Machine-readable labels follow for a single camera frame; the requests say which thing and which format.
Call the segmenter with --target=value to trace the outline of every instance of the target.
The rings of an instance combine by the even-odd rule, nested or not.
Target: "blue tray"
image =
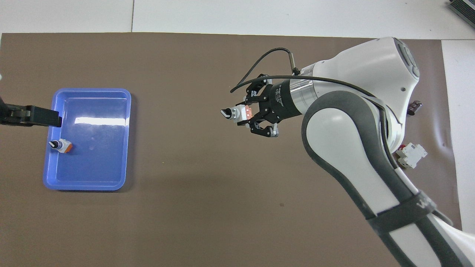
[[[105,190],[125,182],[132,97],[125,89],[63,88],[53,96],[52,109],[63,117],[51,127],[48,140],[73,144],[59,153],[45,142],[43,183],[56,190]]]

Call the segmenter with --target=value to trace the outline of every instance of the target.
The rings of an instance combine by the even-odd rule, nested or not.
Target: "white robotic arm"
[[[285,80],[273,85],[272,78]],[[278,136],[281,120],[304,114],[307,153],[345,188],[402,266],[473,266],[475,238],[451,227],[391,156],[404,137],[418,78],[404,43],[375,39],[307,66],[300,75],[260,75],[240,83],[232,91],[250,84],[244,101],[221,113],[268,137]],[[259,104],[254,116],[253,103]],[[263,121],[274,126],[262,128]]]

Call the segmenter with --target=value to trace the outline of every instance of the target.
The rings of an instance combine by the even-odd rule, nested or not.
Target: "white tile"
[[[474,39],[475,30],[433,0],[135,0],[133,31]]]
[[[0,32],[127,32],[133,0],[0,0]]]
[[[442,50],[462,228],[475,234],[475,40],[444,40]]]

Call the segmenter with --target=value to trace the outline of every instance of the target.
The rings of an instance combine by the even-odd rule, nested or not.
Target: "brown mat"
[[[307,156],[302,117],[267,139],[224,120],[229,89],[274,47],[298,67],[366,41],[204,34],[3,34],[0,96],[50,107],[63,87],[133,96],[127,181],[113,193],[42,182],[46,127],[0,126],[1,266],[397,266],[334,178]],[[407,171],[460,228],[439,40],[406,40],[421,71]],[[289,74],[285,53],[251,77]]]

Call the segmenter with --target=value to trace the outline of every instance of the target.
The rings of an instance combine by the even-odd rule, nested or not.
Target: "velcro strap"
[[[378,234],[386,234],[413,222],[416,222],[436,209],[436,204],[422,191],[407,201],[377,216],[367,219]]]

